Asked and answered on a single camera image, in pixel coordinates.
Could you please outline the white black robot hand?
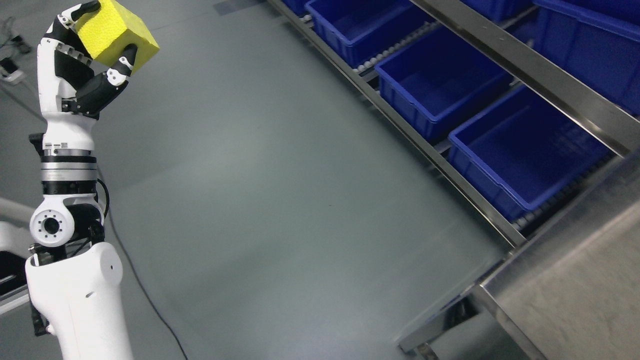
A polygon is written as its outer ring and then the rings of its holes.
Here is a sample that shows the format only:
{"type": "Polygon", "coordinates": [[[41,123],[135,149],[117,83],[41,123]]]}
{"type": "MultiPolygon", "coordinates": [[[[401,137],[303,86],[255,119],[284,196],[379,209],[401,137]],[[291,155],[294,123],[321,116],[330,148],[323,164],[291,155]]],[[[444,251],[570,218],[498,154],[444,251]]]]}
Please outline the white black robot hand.
{"type": "Polygon", "coordinates": [[[77,34],[77,22],[101,8],[98,0],[77,4],[55,16],[37,48],[39,108],[46,121],[41,150],[93,151],[92,128],[100,113],[130,82],[138,46],[126,45],[101,73],[77,34]]]}

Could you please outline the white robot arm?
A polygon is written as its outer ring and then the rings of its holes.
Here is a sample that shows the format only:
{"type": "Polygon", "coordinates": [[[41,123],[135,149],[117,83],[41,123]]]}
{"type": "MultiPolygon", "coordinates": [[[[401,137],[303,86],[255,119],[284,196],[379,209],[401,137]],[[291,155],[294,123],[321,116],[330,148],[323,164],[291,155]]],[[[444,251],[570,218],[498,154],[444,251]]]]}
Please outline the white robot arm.
{"type": "Polygon", "coordinates": [[[36,337],[57,337],[65,360],[132,360],[121,297],[123,265],[105,240],[107,208],[98,201],[98,161],[91,150],[44,143],[39,155],[43,200],[29,222],[25,262],[36,337]]]}

